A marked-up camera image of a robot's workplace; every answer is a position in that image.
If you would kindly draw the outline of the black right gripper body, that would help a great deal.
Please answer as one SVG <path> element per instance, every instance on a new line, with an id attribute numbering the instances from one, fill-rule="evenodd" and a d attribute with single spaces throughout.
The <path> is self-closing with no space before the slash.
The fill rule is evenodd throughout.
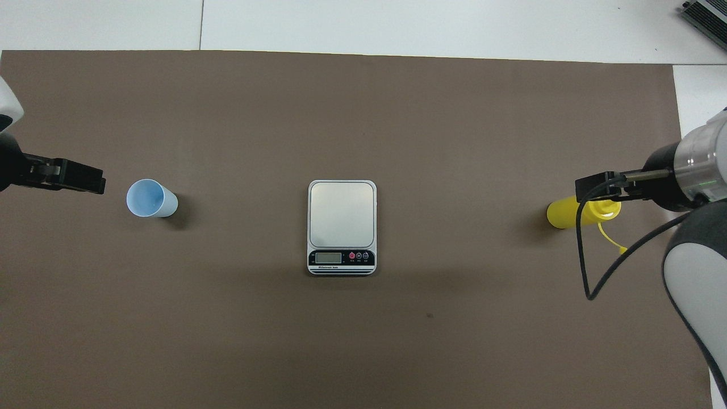
<path id="1" fill-rule="evenodd" d="M 674 160 L 678 143 L 671 143 L 652 153 L 642 170 L 656 171 L 668 170 L 669 176 L 648 180 L 643 183 L 645 197 L 651 199 L 659 207 L 672 212 L 686 212 L 696 209 L 702 205 L 701 199 L 688 199 L 682 192 L 674 173 Z"/>

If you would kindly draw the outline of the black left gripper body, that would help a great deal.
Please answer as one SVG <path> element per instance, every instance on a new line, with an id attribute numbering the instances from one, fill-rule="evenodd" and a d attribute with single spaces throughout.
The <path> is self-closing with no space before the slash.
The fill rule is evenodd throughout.
<path id="1" fill-rule="evenodd" d="M 44 156 L 24 153 L 10 133 L 1 134 L 1 191 L 10 185 L 49 189 L 45 174 L 39 170 L 47 163 Z"/>

